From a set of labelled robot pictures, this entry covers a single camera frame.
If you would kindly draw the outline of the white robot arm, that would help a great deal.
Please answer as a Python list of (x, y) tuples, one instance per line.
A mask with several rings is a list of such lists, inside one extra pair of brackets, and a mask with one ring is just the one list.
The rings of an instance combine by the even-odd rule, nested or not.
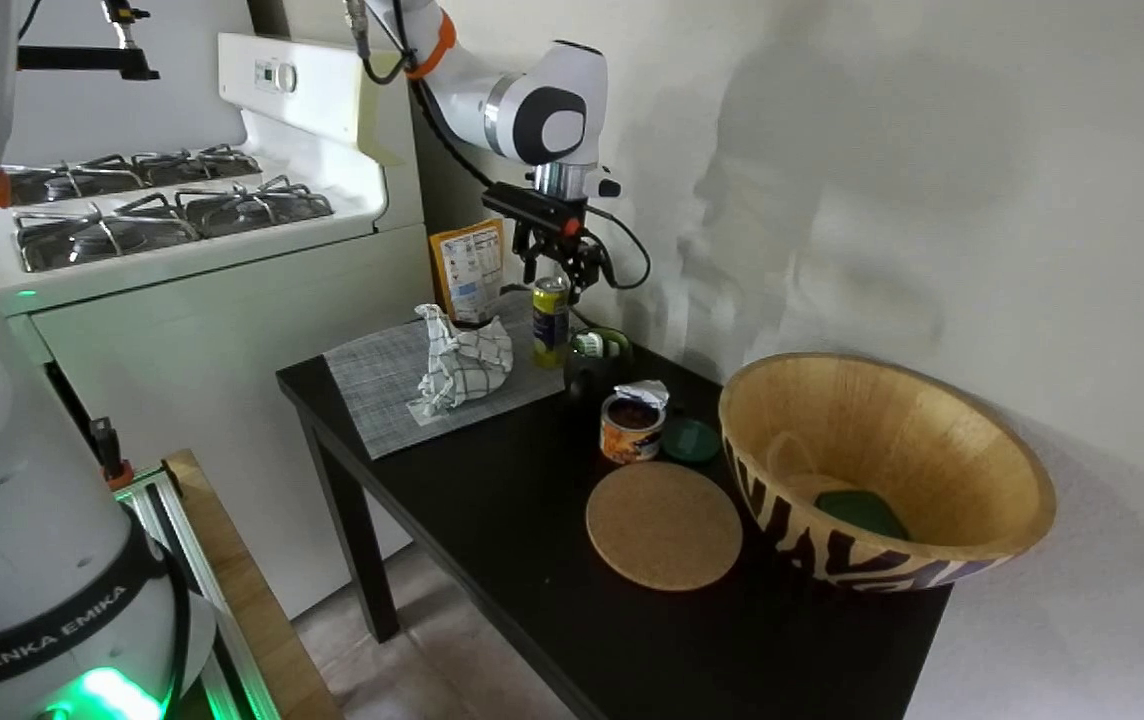
[(192, 447), (278, 599), (343, 580), (278, 368), (429, 292), (411, 100), (239, 0), (0, 0), (0, 720), (165, 709), (216, 609), (114, 496), (90, 423)]

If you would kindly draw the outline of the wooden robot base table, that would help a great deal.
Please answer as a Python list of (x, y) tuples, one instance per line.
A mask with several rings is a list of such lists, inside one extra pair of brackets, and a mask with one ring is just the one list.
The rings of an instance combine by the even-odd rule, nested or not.
[(139, 472), (116, 499), (216, 609), (216, 650), (168, 720), (343, 720), (192, 452)]

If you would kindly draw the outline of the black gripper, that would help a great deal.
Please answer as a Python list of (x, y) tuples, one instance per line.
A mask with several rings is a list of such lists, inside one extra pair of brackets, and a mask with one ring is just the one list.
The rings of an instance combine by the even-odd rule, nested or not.
[(565, 271), (568, 327), (596, 327), (582, 301), (589, 286), (612, 277), (612, 262), (610, 249), (586, 229), (589, 205), (504, 182), (483, 190), (483, 205), (514, 220), (514, 253), (525, 265), (525, 281), (504, 281), (502, 295), (532, 295), (538, 265), (551, 262)]

